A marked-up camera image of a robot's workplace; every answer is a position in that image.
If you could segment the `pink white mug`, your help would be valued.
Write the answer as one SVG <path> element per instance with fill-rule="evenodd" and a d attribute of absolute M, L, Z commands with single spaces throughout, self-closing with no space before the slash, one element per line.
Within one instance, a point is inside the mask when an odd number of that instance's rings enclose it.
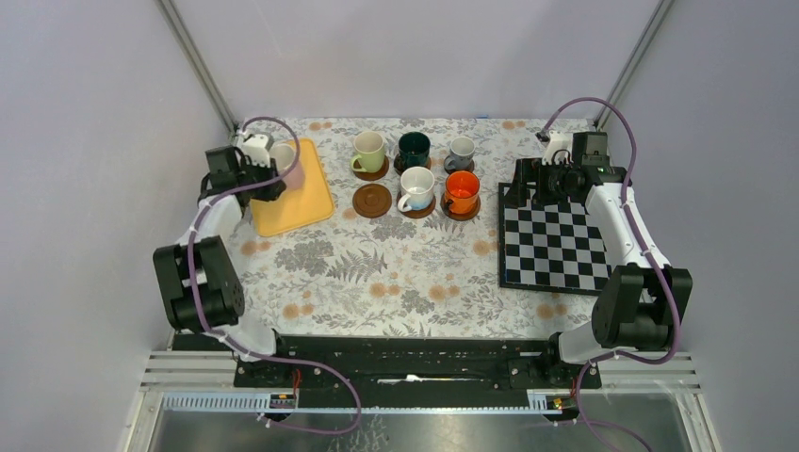
<path fill-rule="evenodd" d="M 305 182 L 302 162 L 297 159 L 298 152 L 293 145 L 287 143 L 275 144 L 269 151 L 274 160 L 276 169 L 283 176 L 282 181 L 287 190 L 300 190 Z"/>

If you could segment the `yellow tray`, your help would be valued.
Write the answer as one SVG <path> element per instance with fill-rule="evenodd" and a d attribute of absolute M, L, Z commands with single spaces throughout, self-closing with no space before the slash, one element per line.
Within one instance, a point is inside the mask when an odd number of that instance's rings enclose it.
<path fill-rule="evenodd" d="M 253 227 L 263 237 L 275 236 L 330 218 L 334 199 L 313 139 L 301 137 L 300 162 L 305 181 L 299 190 L 287 190 L 277 201 L 250 201 Z"/>

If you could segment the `orange mug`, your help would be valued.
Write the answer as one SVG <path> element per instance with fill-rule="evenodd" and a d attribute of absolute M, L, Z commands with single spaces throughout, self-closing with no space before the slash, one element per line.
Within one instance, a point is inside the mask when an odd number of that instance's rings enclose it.
<path fill-rule="evenodd" d="M 479 196 L 480 187 L 479 178 L 472 172 L 460 170 L 450 174 L 445 182 L 444 197 L 454 200 L 451 211 L 469 211 L 475 202 L 474 198 Z"/>

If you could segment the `grey mug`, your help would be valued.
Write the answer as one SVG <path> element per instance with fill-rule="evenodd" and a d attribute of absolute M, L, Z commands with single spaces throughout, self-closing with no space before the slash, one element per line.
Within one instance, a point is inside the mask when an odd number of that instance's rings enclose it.
<path fill-rule="evenodd" d="M 449 144 L 448 156 L 444 161 L 444 169 L 452 174 L 455 171 L 472 171 L 473 157 L 476 151 L 474 141 L 469 137 L 456 137 Z"/>

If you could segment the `brown wooden coaster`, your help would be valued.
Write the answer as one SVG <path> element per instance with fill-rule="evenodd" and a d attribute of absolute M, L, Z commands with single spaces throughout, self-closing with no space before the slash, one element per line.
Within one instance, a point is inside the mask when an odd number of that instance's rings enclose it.
<path fill-rule="evenodd" d="M 437 199 L 435 196 L 432 196 L 431 203 L 424 209 L 410 210 L 407 212 L 400 212 L 400 213 L 407 218 L 424 218 L 430 215 L 435 210 L 436 204 L 437 204 Z"/>
<path fill-rule="evenodd" d="M 359 187 L 351 200 L 355 212 L 364 218 L 379 218 L 385 215 L 393 205 L 391 192 L 379 184 L 367 184 Z"/>
<path fill-rule="evenodd" d="M 440 204 L 440 207 L 442 209 L 442 212 L 448 218 L 451 218 L 451 219 L 457 220 L 457 221 L 469 221 L 472 218 L 475 218 L 479 214 L 479 212 L 481 210 L 481 198 L 479 196 L 476 196 L 474 198 L 474 200 L 475 200 L 475 202 L 474 202 L 472 208 L 469 211 L 465 212 L 465 213 L 454 213 L 454 212 L 451 211 L 450 207 L 454 204 L 454 200 L 453 199 L 447 199 L 446 197 L 444 197 L 442 199 L 442 201 L 439 202 L 439 204 Z"/>
<path fill-rule="evenodd" d="M 423 168 L 426 168 L 426 169 L 429 170 L 431 167 L 432 167 L 432 159 L 429 157 L 427 159 L 426 163 L 423 165 Z M 404 173 L 404 171 L 405 171 L 404 164 L 403 164 L 402 159 L 401 159 L 401 157 L 399 155 L 394 157 L 393 168 L 394 168 L 394 171 L 395 171 L 395 173 L 397 175 L 402 175 Z"/>
<path fill-rule="evenodd" d="M 389 167 L 390 167 L 390 162 L 387 157 L 383 160 L 381 168 L 375 172 L 363 171 L 360 166 L 360 161 L 355 161 L 353 164 L 352 172 L 354 176 L 357 177 L 358 179 L 361 179 L 363 181 L 373 182 L 382 179 L 387 174 Z"/>

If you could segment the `light green mug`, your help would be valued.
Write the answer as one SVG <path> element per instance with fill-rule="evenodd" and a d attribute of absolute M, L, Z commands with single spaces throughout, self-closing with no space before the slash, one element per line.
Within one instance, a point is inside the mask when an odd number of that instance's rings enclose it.
<path fill-rule="evenodd" d="M 385 160 L 385 140 L 374 131 L 364 131 L 353 140 L 355 154 L 351 169 L 356 173 L 377 173 Z"/>

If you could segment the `dark green mug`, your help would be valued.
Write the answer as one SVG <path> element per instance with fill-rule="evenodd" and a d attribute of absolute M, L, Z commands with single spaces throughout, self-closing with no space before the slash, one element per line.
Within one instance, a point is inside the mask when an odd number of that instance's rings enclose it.
<path fill-rule="evenodd" d="M 423 167 L 430 157 L 431 141 L 422 132 L 408 132 L 399 138 L 397 147 L 397 155 L 401 157 L 405 170 L 407 170 Z"/>

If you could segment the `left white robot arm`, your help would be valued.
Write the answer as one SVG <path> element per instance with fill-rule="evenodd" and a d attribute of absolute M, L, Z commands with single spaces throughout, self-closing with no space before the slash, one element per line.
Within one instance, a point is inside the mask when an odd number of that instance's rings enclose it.
<path fill-rule="evenodd" d="M 172 245 L 154 251 L 155 275 L 169 324 L 203 334 L 255 362 L 268 386 L 289 381 L 292 363 L 277 351 L 276 332 L 245 312 L 245 294 L 228 241 L 250 200 L 275 201 L 285 191 L 275 162 L 228 145 L 205 154 L 197 214 Z"/>

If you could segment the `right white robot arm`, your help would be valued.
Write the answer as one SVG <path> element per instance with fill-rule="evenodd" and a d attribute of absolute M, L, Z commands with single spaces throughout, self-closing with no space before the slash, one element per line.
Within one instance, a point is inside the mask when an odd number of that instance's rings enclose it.
<path fill-rule="evenodd" d="M 684 268 L 672 266 L 645 227 L 631 186 L 632 166 L 617 167 L 608 137 L 576 133 L 565 159 L 516 160 L 504 201 L 546 206 L 578 202 L 598 226 L 611 266 L 609 280 L 594 304 L 590 322 L 556 335 L 557 352 L 540 363 L 542 379 L 562 388 L 578 374 L 578 364 L 623 356 L 662 364 L 676 354 L 681 322 L 693 288 Z"/>

